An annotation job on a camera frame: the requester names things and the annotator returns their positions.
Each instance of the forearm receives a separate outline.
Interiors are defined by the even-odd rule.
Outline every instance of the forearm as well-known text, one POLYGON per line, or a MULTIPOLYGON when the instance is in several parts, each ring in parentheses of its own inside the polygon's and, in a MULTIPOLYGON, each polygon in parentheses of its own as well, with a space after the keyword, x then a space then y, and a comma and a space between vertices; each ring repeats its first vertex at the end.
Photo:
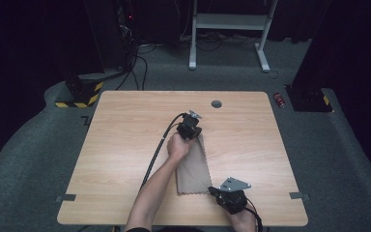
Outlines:
POLYGON ((144 227, 151 230, 155 215, 164 199, 168 183, 180 160, 167 159, 140 190, 128 217, 127 229, 144 227))

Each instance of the white metal frame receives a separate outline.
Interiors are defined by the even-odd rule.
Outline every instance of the white metal frame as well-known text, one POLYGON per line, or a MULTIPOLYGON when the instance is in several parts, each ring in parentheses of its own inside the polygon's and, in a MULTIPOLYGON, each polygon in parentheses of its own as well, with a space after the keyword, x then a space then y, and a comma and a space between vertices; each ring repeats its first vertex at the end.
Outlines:
POLYGON ((248 15, 248 14, 198 14, 197 1, 194 0, 192 17, 192 36, 189 52, 189 69, 197 68, 196 37, 197 28, 212 29, 236 29, 236 30, 258 30, 263 31, 261 40, 255 44, 255 50, 261 63, 264 73, 271 71, 267 58, 264 53, 264 45, 270 31, 273 14, 278 0, 273 0, 270 11, 267 15, 248 15))

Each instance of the black equipment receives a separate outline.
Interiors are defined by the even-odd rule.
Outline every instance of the black equipment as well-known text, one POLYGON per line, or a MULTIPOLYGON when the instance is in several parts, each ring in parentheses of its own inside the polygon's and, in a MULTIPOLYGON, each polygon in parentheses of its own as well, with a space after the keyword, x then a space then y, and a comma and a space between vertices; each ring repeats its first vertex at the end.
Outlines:
POLYGON ((239 189, 231 191, 230 188, 227 190, 221 190, 218 188, 209 187, 209 192, 212 196, 215 197, 216 203, 231 215, 242 212, 243 210, 249 211, 257 219, 258 232, 263 231, 262 220, 258 216, 257 211, 252 202, 248 198, 246 198, 245 194, 243 193, 243 190, 239 189), (253 211, 246 207, 248 201, 254 208, 253 211))
POLYGON ((192 139, 198 137, 202 130, 197 127, 197 124, 200 122, 198 118, 201 118, 201 116, 189 110, 189 114, 184 113, 183 118, 183 122, 179 123, 177 126, 177 131, 182 139, 186 140, 187 138, 192 139))
POLYGON ((214 187, 209 187, 209 192, 211 195, 215 196, 216 203, 231 215, 243 211, 248 203, 243 190, 226 192, 214 187))

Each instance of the black wall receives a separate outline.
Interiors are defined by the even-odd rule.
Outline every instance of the black wall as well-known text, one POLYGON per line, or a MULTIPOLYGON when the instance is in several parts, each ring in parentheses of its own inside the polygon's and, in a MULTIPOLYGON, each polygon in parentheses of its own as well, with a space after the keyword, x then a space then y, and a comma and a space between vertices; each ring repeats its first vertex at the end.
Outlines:
POLYGON ((346 1, 332 3, 332 10, 337 15, 345 15, 345 22, 349 23, 343 27, 350 29, 346 34, 337 35, 345 39, 346 46, 340 54, 340 63, 330 75, 328 87, 335 91, 360 145, 371 160, 371 0, 359 0, 347 7, 340 2, 346 1))
POLYGON ((293 87, 332 88, 371 160, 371 0, 330 3, 293 87))

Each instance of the hand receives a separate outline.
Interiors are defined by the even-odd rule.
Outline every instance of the hand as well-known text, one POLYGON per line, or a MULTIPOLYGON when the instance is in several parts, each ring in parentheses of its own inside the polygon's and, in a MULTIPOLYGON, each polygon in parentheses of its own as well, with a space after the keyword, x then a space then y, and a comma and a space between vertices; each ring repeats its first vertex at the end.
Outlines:
MULTIPOLYGON (((254 208, 249 204, 246 205, 246 208, 255 212, 254 208)), ((255 232, 256 230, 256 219, 249 211, 243 210, 237 214, 231 215, 226 210, 224 210, 227 217, 231 220, 234 230, 236 232, 255 232)))
POLYGON ((171 135, 167 143, 168 155, 175 160, 182 160, 194 143, 195 138, 184 141, 178 132, 171 135))

